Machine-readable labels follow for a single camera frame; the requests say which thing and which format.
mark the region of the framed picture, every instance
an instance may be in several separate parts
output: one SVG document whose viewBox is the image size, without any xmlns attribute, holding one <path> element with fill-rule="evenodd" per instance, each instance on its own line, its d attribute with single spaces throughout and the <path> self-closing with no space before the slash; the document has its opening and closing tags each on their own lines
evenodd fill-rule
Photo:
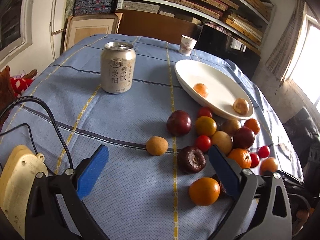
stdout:
<svg viewBox="0 0 320 240">
<path fill-rule="evenodd" d="M 101 13 L 70 16 L 63 52 L 82 39 L 98 33 L 118 33 L 122 13 Z"/>
</svg>

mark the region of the patterned curtain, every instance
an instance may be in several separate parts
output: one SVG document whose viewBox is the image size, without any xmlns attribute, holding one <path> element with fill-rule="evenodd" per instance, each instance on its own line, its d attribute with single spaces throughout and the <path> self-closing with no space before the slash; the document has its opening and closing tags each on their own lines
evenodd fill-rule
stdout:
<svg viewBox="0 0 320 240">
<path fill-rule="evenodd" d="M 265 65 L 283 83 L 297 46 L 304 19 L 305 0 L 297 0 L 290 21 Z"/>
</svg>

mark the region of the plate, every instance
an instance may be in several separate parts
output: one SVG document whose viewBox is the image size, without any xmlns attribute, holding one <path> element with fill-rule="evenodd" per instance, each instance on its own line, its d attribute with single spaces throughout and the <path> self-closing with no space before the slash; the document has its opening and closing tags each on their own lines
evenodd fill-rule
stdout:
<svg viewBox="0 0 320 240">
<path fill-rule="evenodd" d="M 223 118 L 238 120 L 250 119 L 253 105 L 245 91 L 230 77 L 205 63 L 184 59 L 179 60 L 174 70 L 183 89 L 201 106 L 208 106 Z M 207 98 L 203 98 L 193 90 L 194 85 L 202 83 L 209 89 Z M 237 98 L 244 98 L 249 103 L 249 112 L 240 115 L 233 109 Z"/>
</svg>

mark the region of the beverage can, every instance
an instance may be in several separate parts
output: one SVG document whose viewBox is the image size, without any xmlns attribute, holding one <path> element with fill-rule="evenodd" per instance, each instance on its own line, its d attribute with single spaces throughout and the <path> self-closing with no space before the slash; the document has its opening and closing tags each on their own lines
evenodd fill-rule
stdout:
<svg viewBox="0 0 320 240">
<path fill-rule="evenodd" d="M 133 45 L 113 41 L 104 46 L 101 53 L 101 87 L 106 92 L 119 94 L 128 91 L 132 77 L 136 53 Z"/>
</svg>

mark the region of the can lid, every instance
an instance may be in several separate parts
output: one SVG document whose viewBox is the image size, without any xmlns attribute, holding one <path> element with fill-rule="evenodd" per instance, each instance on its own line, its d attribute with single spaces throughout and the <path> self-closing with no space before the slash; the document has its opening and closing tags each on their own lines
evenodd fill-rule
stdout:
<svg viewBox="0 0 320 240">
<path fill-rule="evenodd" d="M 133 49 L 133 45 L 127 42 L 113 41 L 104 45 L 106 49 L 127 51 Z"/>
</svg>

